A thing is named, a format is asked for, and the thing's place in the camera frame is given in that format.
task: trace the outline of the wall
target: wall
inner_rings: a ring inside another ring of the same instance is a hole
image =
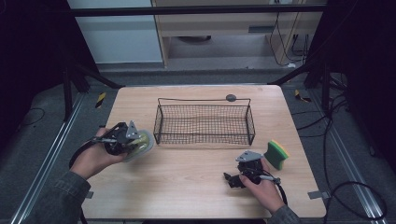
[[[151,7],[149,0],[68,0],[71,8]],[[162,63],[153,16],[76,18],[96,63]]]

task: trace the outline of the wire basket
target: wire basket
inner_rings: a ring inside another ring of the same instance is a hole
[[[154,125],[157,144],[251,145],[254,136],[250,99],[158,99]]]

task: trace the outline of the person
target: person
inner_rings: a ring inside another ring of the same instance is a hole
[[[96,136],[101,136],[105,132],[106,129],[101,128]],[[102,143],[97,143],[83,151],[70,170],[42,193],[32,212],[22,223],[78,223],[82,203],[91,188],[87,180],[99,174],[107,166],[123,161],[125,157],[126,153],[118,156],[108,154]],[[269,172],[264,159],[262,159],[262,167]],[[269,224],[300,223],[297,215],[283,204],[272,181],[262,180],[256,185],[243,175],[240,175],[240,179],[260,204],[272,214],[268,220]]]

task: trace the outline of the green and yellow sponge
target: green and yellow sponge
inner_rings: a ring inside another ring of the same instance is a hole
[[[267,159],[271,165],[277,170],[282,170],[283,161],[290,156],[288,151],[283,148],[277,141],[271,140],[268,142],[267,152],[264,153],[265,159]]]

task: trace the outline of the sleeve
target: sleeve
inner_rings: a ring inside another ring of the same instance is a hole
[[[268,220],[268,224],[276,223],[296,224],[301,223],[301,220],[287,205],[284,205]]]
[[[90,188],[81,176],[70,171],[65,173],[41,194],[22,223],[78,223],[81,205]]]

